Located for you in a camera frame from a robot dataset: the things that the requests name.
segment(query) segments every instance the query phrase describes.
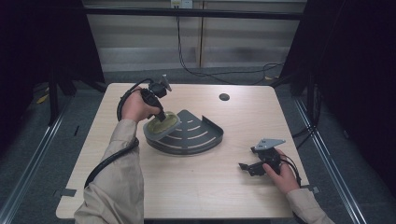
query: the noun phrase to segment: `beige shirt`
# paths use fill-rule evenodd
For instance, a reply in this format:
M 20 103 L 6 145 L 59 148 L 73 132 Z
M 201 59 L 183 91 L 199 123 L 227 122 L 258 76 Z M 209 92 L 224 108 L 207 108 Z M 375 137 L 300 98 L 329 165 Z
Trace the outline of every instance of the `beige shirt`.
M 128 147 L 136 137 L 136 122 L 123 119 L 111 136 L 102 160 Z M 291 209 L 307 223 L 333 223 L 308 189 L 286 195 Z M 139 148 L 103 169 L 84 189 L 84 203 L 75 213 L 76 223 L 144 223 L 144 183 Z

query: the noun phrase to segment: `black metal frame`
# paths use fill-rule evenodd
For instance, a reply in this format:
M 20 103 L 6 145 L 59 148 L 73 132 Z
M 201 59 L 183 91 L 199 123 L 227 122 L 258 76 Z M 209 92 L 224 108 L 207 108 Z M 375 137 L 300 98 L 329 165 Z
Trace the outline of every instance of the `black metal frame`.
M 45 13 L 84 13 L 92 15 L 126 16 L 179 16 L 203 18 L 239 18 L 299 21 L 307 16 L 303 13 L 233 11 L 185 8 L 139 8 L 139 7 L 38 7 L 37 12 Z

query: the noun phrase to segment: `person's right hand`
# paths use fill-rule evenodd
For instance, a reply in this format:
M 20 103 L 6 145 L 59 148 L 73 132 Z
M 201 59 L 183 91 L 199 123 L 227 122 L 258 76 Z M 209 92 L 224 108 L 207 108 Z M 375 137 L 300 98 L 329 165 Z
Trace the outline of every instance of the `person's right hand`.
M 277 152 L 280 154 L 283 160 L 286 159 L 285 154 L 277 149 Z M 284 194 L 289 193 L 294 189 L 299 189 L 300 186 L 297 184 L 296 177 L 294 176 L 293 171 L 290 169 L 289 165 L 285 162 L 280 163 L 280 175 L 278 175 L 270 165 L 264 163 L 262 168 L 265 172 L 271 177 L 274 181 L 277 188 Z
M 158 114 L 161 109 L 156 106 L 151 106 L 143 101 L 140 90 L 142 88 L 136 87 L 135 91 L 128 97 L 122 107 L 122 119 L 132 119 L 136 123 L 140 120 L 146 119 L 150 114 Z

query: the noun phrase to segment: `gray floor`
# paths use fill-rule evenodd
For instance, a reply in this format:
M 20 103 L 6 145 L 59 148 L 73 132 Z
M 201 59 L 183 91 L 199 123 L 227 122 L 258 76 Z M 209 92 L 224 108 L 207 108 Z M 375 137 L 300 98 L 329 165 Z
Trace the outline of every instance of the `gray floor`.
M 235 71 L 239 68 L 206 69 L 206 72 Z M 250 71 L 260 67 L 249 68 Z M 279 70 L 267 72 L 267 76 L 275 76 Z M 107 73 L 106 82 L 135 82 L 142 77 L 158 78 L 167 74 L 171 83 L 196 84 L 224 84 L 213 77 L 196 77 L 181 69 L 140 71 L 124 73 Z M 263 77 L 263 73 L 223 75 L 217 78 L 227 79 L 233 84 L 251 84 Z M 270 81 L 259 82 L 260 85 Z M 64 114 L 63 122 L 50 144 L 44 160 L 24 195 L 12 223 L 73 223 L 73 220 L 60 220 L 55 216 L 59 198 L 53 196 L 56 189 L 64 188 L 73 170 L 79 151 L 91 127 L 95 113 L 103 98 L 103 94 L 90 90 L 89 87 L 76 83 L 78 92 L 71 101 Z M 294 99 L 290 96 L 289 86 L 282 85 L 276 88 L 276 94 L 282 106 L 290 132 L 297 133 L 304 123 L 296 108 Z M 31 106 L 23 117 L 21 132 L 9 147 L 8 153 L 0 160 L 0 199 L 3 204 L 26 164 L 34 154 L 37 145 L 47 130 L 49 120 L 49 102 Z M 378 175 L 360 156 L 356 145 L 345 139 L 342 127 L 336 117 L 324 106 L 321 112 L 318 129 L 332 153 L 342 176 L 347 182 L 352 194 L 356 198 L 367 223 L 396 223 L 396 202 L 389 194 Z M 299 145 L 304 136 L 296 138 Z M 311 183 L 310 187 L 318 187 L 320 192 L 315 196 L 318 203 L 335 223 L 353 223 L 344 203 L 332 182 L 321 157 L 312 140 L 308 140 L 299 148 L 299 154 Z M 226 220 L 226 223 L 263 223 L 264 220 Z M 293 219 L 271 220 L 272 223 L 296 223 Z M 159 223 L 198 223 L 197 220 L 168 220 L 154 221 Z

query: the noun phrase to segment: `dark gray curved part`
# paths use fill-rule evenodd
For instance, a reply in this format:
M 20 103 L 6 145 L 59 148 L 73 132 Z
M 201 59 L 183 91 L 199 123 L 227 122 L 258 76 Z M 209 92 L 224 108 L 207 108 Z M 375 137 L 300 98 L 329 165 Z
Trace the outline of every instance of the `dark gray curved part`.
M 160 140 L 146 138 L 150 146 L 173 155 L 192 155 L 207 151 L 222 141 L 224 131 L 206 117 L 199 120 L 188 110 L 177 115 L 181 120 L 179 127 Z

